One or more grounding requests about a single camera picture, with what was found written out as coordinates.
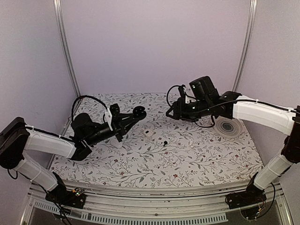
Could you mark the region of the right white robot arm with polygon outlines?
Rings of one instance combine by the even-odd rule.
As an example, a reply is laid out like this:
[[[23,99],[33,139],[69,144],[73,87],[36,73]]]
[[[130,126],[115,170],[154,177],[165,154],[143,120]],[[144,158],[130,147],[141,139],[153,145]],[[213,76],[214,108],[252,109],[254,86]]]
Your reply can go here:
[[[246,190],[225,198],[230,209],[266,201],[265,189],[300,162],[300,108],[273,105],[234,91],[219,95],[209,76],[198,78],[189,86],[193,96],[188,95],[185,85],[177,86],[180,97],[169,104],[167,117],[189,122],[197,122],[204,116],[213,120],[218,117],[245,120],[286,135],[282,150],[251,178]]]

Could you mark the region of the black earbud charging case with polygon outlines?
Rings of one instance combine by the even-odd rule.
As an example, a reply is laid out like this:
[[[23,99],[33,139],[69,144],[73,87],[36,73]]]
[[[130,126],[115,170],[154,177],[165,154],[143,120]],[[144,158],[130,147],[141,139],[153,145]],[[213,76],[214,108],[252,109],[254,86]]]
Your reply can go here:
[[[143,120],[146,117],[147,113],[143,106],[137,106],[133,109],[133,115],[135,119]]]

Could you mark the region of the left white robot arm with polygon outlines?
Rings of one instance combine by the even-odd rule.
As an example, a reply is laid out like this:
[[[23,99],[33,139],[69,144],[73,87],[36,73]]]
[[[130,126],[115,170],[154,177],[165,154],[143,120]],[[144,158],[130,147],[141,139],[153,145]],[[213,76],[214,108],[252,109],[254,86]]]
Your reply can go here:
[[[101,141],[116,137],[121,142],[123,136],[145,117],[143,107],[136,107],[132,113],[108,115],[107,122],[103,124],[93,122],[87,113],[81,113],[71,123],[74,136],[70,138],[30,127],[23,118],[17,117],[0,134],[0,166],[39,184],[46,192],[46,200],[83,209],[86,201],[84,191],[80,188],[67,190],[58,174],[45,169],[26,151],[52,153],[82,161],[92,152],[91,147]]]

